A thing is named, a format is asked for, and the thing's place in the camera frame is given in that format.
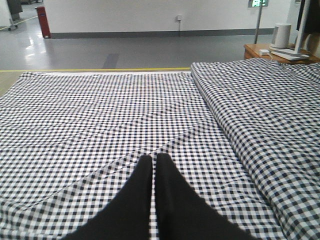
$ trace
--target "checkered cloth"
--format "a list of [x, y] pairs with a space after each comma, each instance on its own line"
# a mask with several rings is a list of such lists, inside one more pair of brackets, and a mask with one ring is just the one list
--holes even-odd
[[169, 153], [230, 222], [260, 239], [285, 239], [190, 74], [24, 73], [0, 98], [0, 116], [1, 239], [73, 232], [115, 197], [141, 155], [155, 165], [157, 153]]
[[320, 63], [194, 63], [193, 78], [289, 240], [320, 239]]

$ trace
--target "metal pole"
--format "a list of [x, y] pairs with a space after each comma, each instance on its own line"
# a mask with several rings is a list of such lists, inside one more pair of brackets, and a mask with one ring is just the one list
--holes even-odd
[[259, 34], [260, 20], [261, 20], [261, 15], [262, 15], [263, 2], [264, 2], [264, 0], [260, 0], [258, 21], [256, 22], [256, 28], [255, 28], [254, 44], [256, 44], [258, 41], [258, 34]]
[[301, 17], [298, 37], [296, 39], [295, 48], [294, 48], [295, 54], [298, 54], [300, 52], [300, 48], [301, 48], [301, 44], [302, 44], [302, 40], [303, 40], [303, 35], [304, 35], [304, 30], [305, 30], [305, 26], [306, 26], [306, 21], [307, 21], [307, 16], [308, 16], [308, 11], [309, 11], [309, 7], [310, 7], [310, 2], [311, 2], [311, 0], [305, 0], [304, 6], [303, 6], [303, 12], [302, 12], [302, 17]]

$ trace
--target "red cabinet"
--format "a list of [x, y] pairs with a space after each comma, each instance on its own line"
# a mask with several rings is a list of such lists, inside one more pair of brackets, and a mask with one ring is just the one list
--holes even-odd
[[49, 24], [48, 24], [48, 19], [46, 15], [46, 10], [44, 6], [40, 6], [36, 8], [36, 11], [38, 13], [38, 18], [39, 18], [39, 23], [42, 31], [42, 36], [45, 39], [50, 39], [51, 38], [51, 33], [49, 30]]

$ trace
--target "wooden side table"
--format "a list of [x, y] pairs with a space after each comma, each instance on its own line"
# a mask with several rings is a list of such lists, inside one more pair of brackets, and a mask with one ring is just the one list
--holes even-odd
[[[271, 60], [271, 57], [269, 55], [267, 56], [260, 56], [259, 55], [259, 50], [261, 49], [267, 49], [271, 52], [269, 49], [270, 44], [268, 43], [258, 43], [258, 44], [245, 44], [244, 45], [244, 59], [251, 59], [251, 58], [263, 58], [263, 59], [268, 59]], [[307, 54], [308, 52], [306, 50], [301, 51], [303, 54]], [[284, 64], [313, 64], [313, 63], [318, 63], [320, 62], [320, 58], [311, 55], [309, 59], [303, 59], [303, 60], [295, 60], [295, 61], [290, 61], [285, 58], [282, 58], [280, 56], [271, 54], [272, 60], [278, 61], [279, 63], [284, 63]]]

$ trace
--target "gray floor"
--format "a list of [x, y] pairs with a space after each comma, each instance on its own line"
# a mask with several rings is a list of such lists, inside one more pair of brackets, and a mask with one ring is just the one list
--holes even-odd
[[[21, 20], [36, 16], [35, 7], [22, 5]], [[259, 36], [269, 43], [271, 35]], [[192, 62], [242, 59], [244, 44], [254, 36], [141, 37], [43, 39], [37, 18], [0, 30], [0, 70], [128, 69], [189, 67]]]

